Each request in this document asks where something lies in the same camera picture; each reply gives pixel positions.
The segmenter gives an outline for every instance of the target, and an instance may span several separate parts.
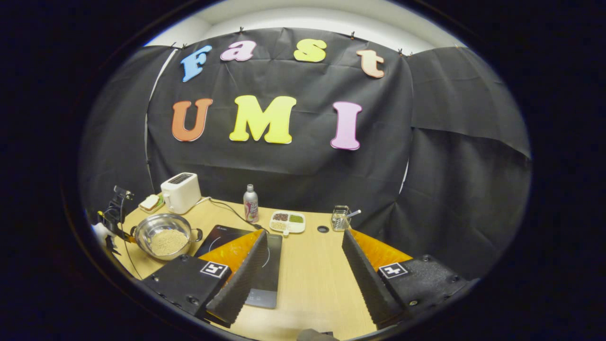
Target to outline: black curtain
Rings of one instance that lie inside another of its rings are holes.
[[[107,208],[114,186],[135,193],[124,203],[134,210],[154,193],[145,159],[145,113],[152,88],[172,49],[139,49],[108,80],[97,97],[82,134],[79,179],[89,220]]]
[[[323,61],[294,59],[297,42],[306,38],[327,43]],[[251,59],[219,58],[243,40],[257,43]],[[184,83],[181,60],[206,45],[212,50],[202,72]],[[361,69],[356,51],[366,49],[384,58],[378,66],[383,78]],[[256,96],[262,110],[277,96],[296,98],[293,142],[230,141],[234,99],[242,95]],[[174,103],[192,102],[185,119],[191,129],[193,103],[201,98],[213,100],[204,133],[178,141],[171,132]],[[363,108],[358,150],[330,146],[336,101]],[[222,200],[240,202],[252,183],[265,207],[362,209],[355,229],[413,256],[433,254],[468,278],[483,276],[515,235],[531,177],[530,146],[516,103],[469,49],[406,57],[362,39],[307,29],[251,30],[184,49],[142,48],[100,94],[83,155],[82,195],[89,211],[107,204],[114,184],[133,191],[138,203],[171,176],[194,172],[202,194]]]

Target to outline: brown food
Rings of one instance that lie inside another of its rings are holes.
[[[187,237],[177,230],[164,230],[151,238],[151,251],[158,255],[171,255],[187,244]]]
[[[288,214],[286,213],[276,213],[273,215],[274,220],[286,221],[288,220]]]

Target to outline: white toaster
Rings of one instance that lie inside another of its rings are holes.
[[[181,173],[160,185],[164,202],[172,213],[184,214],[202,198],[198,176],[194,173]]]

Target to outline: black cooktop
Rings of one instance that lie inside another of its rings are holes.
[[[215,225],[200,248],[196,251],[195,257],[200,257],[201,255],[250,232],[251,231],[230,228],[228,226]],[[268,234],[267,246],[269,250],[267,261],[263,264],[263,268],[253,284],[253,288],[250,290],[250,293],[248,293],[248,299],[245,304],[263,308],[275,308],[276,299],[278,297],[278,275],[280,270],[280,253],[282,251],[282,236]]]

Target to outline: wire utensil holder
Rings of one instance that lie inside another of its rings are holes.
[[[351,218],[345,217],[350,214],[348,206],[337,205],[333,210],[333,216],[330,219],[330,224],[333,226],[333,230],[335,231],[343,231],[349,228],[349,223],[351,222]]]

